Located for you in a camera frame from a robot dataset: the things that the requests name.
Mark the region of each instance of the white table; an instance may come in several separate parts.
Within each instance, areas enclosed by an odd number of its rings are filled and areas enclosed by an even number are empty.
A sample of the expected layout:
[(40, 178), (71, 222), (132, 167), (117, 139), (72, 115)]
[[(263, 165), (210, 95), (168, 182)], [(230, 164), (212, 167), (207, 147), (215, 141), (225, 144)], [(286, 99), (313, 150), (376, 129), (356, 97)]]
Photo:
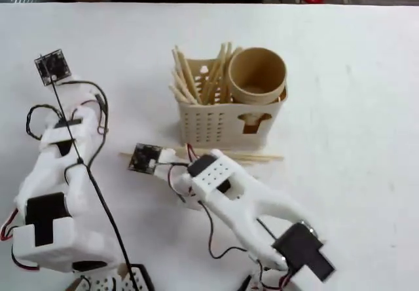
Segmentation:
[[(178, 142), (168, 91), (175, 44), (208, 58), (234, 41), (275, 50), (287, 64), (289, 99), (267, 146), (285, 161), (251, 171), (317, 214), (341, 247), (348, 269), (326, 290), (417, 288), (418, 8), (34, 4), (0, 5), (0, 20), (0, 216), (37, 158), (26, 113), (55, 104), (33, 59), (62, 48), (73, 73), (109, 97), (109, 140), (94, 174), (132, 261), (147, 266), (157, 290), (237, 289), (251, 268), (247, 256), (212, 260), (205, 214), (179, 208), (167, 185), (128, 172), (118, 156), (136, 142)], [(43, 117), (33, 118), (40, 130)], [(215, 226), (214, 250), (237, 243)], [(71, 280), (15, 268), (10, 243), (0, 255), (4, 290), (63, 290)]]

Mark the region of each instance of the black cable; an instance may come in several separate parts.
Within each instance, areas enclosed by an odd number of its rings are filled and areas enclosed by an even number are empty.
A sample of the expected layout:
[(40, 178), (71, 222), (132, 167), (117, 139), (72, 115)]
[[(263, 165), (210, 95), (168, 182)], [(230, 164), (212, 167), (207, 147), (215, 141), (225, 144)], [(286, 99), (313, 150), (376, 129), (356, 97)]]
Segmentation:
[(13, 229), (16, 229), (18, 226), (14, 225), (9, 230), (7, 230), (6, 237), (9, 237), (12, 234)]
[(64, 112), (63, 105), (61, 105), (61, 101), (60, 101), (60, 99), (58, 98), (58, 93), (57, 93), (57, 89), (56, 89), (56, 87), (55, 87), (55, 83), (54, 83), (54, 82), (52, 82), (52, 83), (51, 83), (51, 85), (52, 85), (52, 89), (54, 89), (54, 94), (55, 94), (55, 97), (57, 97), (57, 100), (58, 100), (58, 105), (59, 105), (59, 107), (60, 107), (61, 113), (63, 114), (63, 120), (64, 120), (64, 122), (65, 122), (65, 125), (66, 125), (67, 129), (68, 129), (68, 133), (69, 133), (69, 135), (70, 135), (70, 139), (71, 139), (71, 141), (73, 142), (73, 146), (74, 146), (74, 149), (75, 149), (76, 154), (77, 154), (77, 161), (82, 161), (82, 157), (80, 156), (79, 150), (77, 149), (77, 145), (76, 145), (76, 143), (75, 143), (75, 140), (74, 140), (73, 134), (71, 133), (71, 130), (70, 130), (70, 125), (69, 125), (69, 123), (68, 123), (68, 121), (67, 121), (67, 117), (65, 116), (65, 112)]
[(269, 233), (269, 235), (276, 240), (275, 234), (273, 234), (273, 232), (271, 230), (269, 230), (268, 226), (259, 218), (256, 218), (256, 220), (260, 223), (261, 226), (263, 226), (263, 228), (266, 230), (266, 232)]
[(267, 286), (265, 283), (263, 283), (262, 278), (263, 278), (263, 265), (261, 263), (260, 260), (257, 260), (257, 263), (259, 264), (259, 267), (261, 268), (261, 271), (259, 273), (259, 282), (261, 283), (261, 285), (268, 290), (281, 290), (280, 286), (276, 287), (276, 286)]
[[(104, 110), (102, 110), (102, 107), (101, 107), (100, 103), (97, 100), (91, 99), (91, 100), (87, 100), (87, 101), (84, 101), (84, 102), (80, 103), (80, 105), (83, 106), (87, 103), (92, 103), (92, 102), (96, 102), (99, 105), (100, 114), (99, 114), (99, 121), (98, 121), (98, 129), (96, 129), (96, 131), (98, 132), (99, 135), (103, 135), (103, 132), (100, 132), (99, 129), (104, 129), (105, 128), (104, 126), (101, 125), (102, 124), (102, 117), (103, 117), (103, 114), (105, 112), (104, 112)], [(70, 120), (74, 119), (74, 116), (75, 116), (76, 112), (77, 112), (77, 108), (75, 108), (74, 111), (71, 113)]]
[(91, 289), (92, 289), (92, 283), (90, 282), (90, 280), (87, 279), (86, 276), (80, 276), (80, 278), (81, 278), (82, 281), (84, 280), (84, 281), (87, 282), (87, 285), (89, 287), (89, 289), (87, 291), (91, 291)]
[(184, 162), (167, 162), (167, 163), (162, 163), (162, 162), (157, 162), (155, 164), (157, 165), (173, 165), (173, 166), (184, 166), (184, 167), (188, 167), (189, 163), (184, 163)]
[(261, 269), (261, 271), (260, 271), (260, 273), (259, 273), (259, 282), (261, 283), (261, 285), (265, 288), (265, 289), (268, 289), (268, 290), (279, 290), (279, 291), (282, 291), (283, 290), (283, 286), (285, 287), (285, 286), (287, 286), (288, 285), (288, 283), (289, 283), (289, 280), (284, 284), (284, 285), (282, 285), (283, 284), (283, 282), (284, 282), (284, 280), (285, 279), (289, 279), (290, 277), (292, 277), (292, 275), (293, 275), (293, 270), (292, 270), (292, 268), (290, 267), (290, 266), (288, 266), (288, 272), (287, 272), (287, 274), (286, 275), (284, 275), (284, 276), (282, 276), (281, 278), (280, 278), (280, 280), (279, 280), (279, 286), (278, 287), (276, 287), (276, 286), (267, 286), (265, 283), (263, 283), (263, 281), (262, 281), (262, 278), (263, 278), (263, 265), (262, 265), (262, 263), (261, 263), (261, 261), (260, 260), (257, 260), (257, 263), (259, 264), (259, 267), (260, 267), (260, 269)]
[(14, 253), (13, 253), (13, 245), (12, 245), (11, 255), (12, 255), (12, 261), (13, 261), (13, 263), (16, 266), (18, 266), (19, 268), (22, 268), (22, 269), (25, 269), (25, 270), (28, 270), (28, 271), (39, 271), (39, 266), (28, 266), (28, 265), (24, 265), (24, 264), (20, 263), (16, 259), (16, 257), (14, 256)]
[[(108, 104), (107, 97), (106, 97), (106, 94), (104, 93), (104, 91), (97, 84), (93, 83), (92, 81), (67, 81), (67, 82), (61, 83), (60, 85), (80, 85), (80, 84), (92, 85), (92, 86), (96, 87), (101, 92), (101, 95), (103, 96), (103, 100), (105, 101), (105, 111), (104, 111), (104, 113), (105, 113), (105, 124), (104, 124), (105, 130), (103, 132), (101, 144), (99, 145), (99, 148), (96, 150), (96, 152), (93, 154), (93, 156), (90, 159), (90, 161), (88, 162), (88, 164), (86, 165), (83, 161), (81, 162), (81, 164), (86, 167), (86, 171), (87, 171), (87, 174), (88, 174), (88, 176), (90, 178), (90, 181), (92, 182), (93, 187), (94, 187), (96, 193), (98, 194), (100, 203), (101, 203), (101, 205), (102, 205), (102, 207), (103, 207), (103, 209), (104, 209), (104, 211), (105, 211), (105, 213), (106, 213), (109, 221), (111, 222), (111, 225), (112, 225), (112, 228), (113, 228), (113, 230), (115, 232), (115, 235), (117, 236), (117, 240), (118, 240), (118, 243), (119, 243), (120, 248), (122, 250), (122, 254), (124, 256), (125, 263), (126, 263), (126, 266), (128, 268), (128, 272), (130, 274), (130, 278), (131, 278), (132, 284), (134, 286), (134, 289), (136, 291), (139, 291), (139, 288), (138, 288), (136, 279), (134, 277), (134, 273), (132, 272), (132, 266), (131, 266), (131, 263), (130, 263), (128, 254), (127, 254), (126, 249), (125, 249), (125, 246), (124, 246), (124, 242), (122, 241), (122, 237), (120, 236), (120, 233), (119, 233), (118, 226), (117, 226), (117, 224), (116, 224), (116, 222), (115, 222), (115, 220), (113, 218), (113, 215), (112, 215), (111, 211), (109, 210), (109, 207), (107, 206), (107, 203), (106, 203), (105, 199), (103, 198), (103, 195), (102, 195), (102, 192), (101, 192), (101, 190), (99, 188), (99, 185), (96, 182), (96, 179), (93, 177), (93, 174), (92, 174), (92, 171), (91, 171), (91, 166), (92, 166), (92, 163), (93, 163), (94, 159), (98, 156), (99, 152), (101, 151), (103, 145), (106, 142), (107, 129), (108, 129), (108, 121), (109, 121), (108, 120), (108, 118), (109, 118), (109, 115), (108, 115), (108, 112), (109, 112), (109, 104)], [(52, 83), (52, 86), (53, 86), (53, 89), (54, 89), (54, 93), (55, 93), (56, 99), (58, 101), (58, 105), (60, 106), (60, 109), (61, 109), (61, 111), (62, 111), (62, 113), (64, 115), (64, 109), (63, 109), (63, 107), (61, 105), (60, 97), (58, 96), (58, 93), (56, 92), (54, 83)], [(69, 124), (67, 122), (67, 119), (65, 120), (65, 124), (67, 126), (68, 131), (69, 131), (70, 137), (72, 137), (71, 129), (70, 129), (70, 126), (69, 126)]]
[(72, 165), (69, 165), (69, 166), (67, 166), (66, 168), (65, 168), (65, 170), (64, 170), (64, 179), (65, 179), (65, 182), (67, 183), (67, 185), (68, 185), (68, 179), (67, 179), (67, 171), (70, 169), (70, 168), (73, 168), (74, 166), (77, 166), (77, 165), (81, 165), (82, 163), (73, 163)]
[(26, 133), (31, 136), (32, 138), (35, 138), (36, 140), (41, 140), (42, 135), (41, 136), (36, 136), (34, 133), (32, 133), (31, 130), (31, 118), (32, 118), (32, 113), (39, 108), (45, 108), (45, 109), (51, 109), (52, 111), (55, 112), (55, 114), (58, 116), (59, 119), (62, 118), (61, 113), (52, 105), (50, 104), (37, 104), (36, 106), (31, 107), (31, 109), (29, 110), (29, 112), (27, 113), (26, 116)]
[(245, 248), (238, 247), (238, 246), (231, 246), (231, 247), (229, 247), (228, 249), (226, 249), (223, 253), (221, 253), (221, 255), (219, 255), (219, 256), (215, 256), (215, 255), (213, 254), (213, 252), (212, 252), (212, 249), (211, 249), (211, 245), (212, 245), (212, 238), (213, 238), (213, 235), (214, 235), (214, 222), (213, 222), (213, 220), (212, 220), (212, 217), (211, 217), (211, 214), (210, 214), (210, 212), (209, 212), (208, 208), (204, 205), (204, 203), (203, 203), (202, 201), (198, 201), (198, 204), (200, 204), (200, 205), (202, 206), (202, 208), (205, 210), (205, 212), (207, 213), (208, 218), (209, 218), (209, 240), (208, 240), (208, 252), (209, 252), (209, 254), (211, 255), (211, 257), (212, 257), (213, 259), (215, 259), (215, 260), (219, 260), (220, 258), (224, 257), (224, 256), (225, 256), (225, 254), (227, 254), (227, 253), (228, 253), (228, 252), (230, 252), (231, 250), (239, 250), (239, 251), (242, 251), (242, 252), (247, 252), (247, 250), (246, 250)]

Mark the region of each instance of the cut-out hole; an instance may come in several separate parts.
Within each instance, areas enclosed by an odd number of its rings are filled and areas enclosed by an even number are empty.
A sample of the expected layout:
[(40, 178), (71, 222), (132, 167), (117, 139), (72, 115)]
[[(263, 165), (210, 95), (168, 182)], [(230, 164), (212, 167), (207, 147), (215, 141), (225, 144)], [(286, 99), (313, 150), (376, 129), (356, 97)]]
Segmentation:
[(238, 117), (244, 121), (243, 134), (256, 134), (259, 130), (259, 127), (263, 121), (269, 120), (272, 118), (270, 114), (252, 114), (246, 113), (241, 114)]
[(201, 69), (199, 70), (200, 73), (208, 73), (208, 67), (207, 66), (202, 66)]

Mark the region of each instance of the perforated plastic part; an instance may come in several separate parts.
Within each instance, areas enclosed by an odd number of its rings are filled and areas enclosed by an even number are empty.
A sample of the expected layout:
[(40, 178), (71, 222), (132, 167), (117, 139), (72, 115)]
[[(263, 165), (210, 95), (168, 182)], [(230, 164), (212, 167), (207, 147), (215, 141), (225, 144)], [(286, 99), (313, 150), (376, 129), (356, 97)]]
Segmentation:
[[(204, 66), (211, 67), (213, 60), (188, 60), (195, 85), (199, 92), (202, 83), (208, 78), (202, 73)], [(276, 103), (267, 106), (251, 106), (247, 104), (217, 104), (220, 89), (215, 91), (215, 105), (199, 106), (179, 103), (181, 118), (182, 142), (194, 147), (261, 147), (265, 144), (267, 134), (287, 98), (287, 87)], [(258, 113), (267, 114), (263, 117), (256, 133), (244, 134), (245, 121), (243, 115)]]
[[(136, 267), (133, 267), (132, 271), (136, 278), (138, 288), (141, 291), (152, 291), (147, 288), (141, 271)], [(134, 291), (129, 274), (123, 280), (117, 271), (113, 271), (108, 276), (100, 278), (97, 276), (86, 276), (86, 278), (92, 286), (90, 291)], [(74, 291), (89, 291), (89, 284), (86, 280), (82, 279)]]

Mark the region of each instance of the circuit board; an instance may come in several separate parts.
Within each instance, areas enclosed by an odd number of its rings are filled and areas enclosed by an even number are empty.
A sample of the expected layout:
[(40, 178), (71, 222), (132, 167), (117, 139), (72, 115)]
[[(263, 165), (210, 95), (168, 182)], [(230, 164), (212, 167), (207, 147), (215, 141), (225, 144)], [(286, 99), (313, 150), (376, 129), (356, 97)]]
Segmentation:
[(137, 144), (132, 154), (128, 170), (154, 174), (156, 163), (163, 148), (157, 145)]
[(55, 50), (50, 54), (37, 58), (35, 65), (37, 66), (44, 86), (71, 76), (70, 68), (67, 65), (62, 50)]

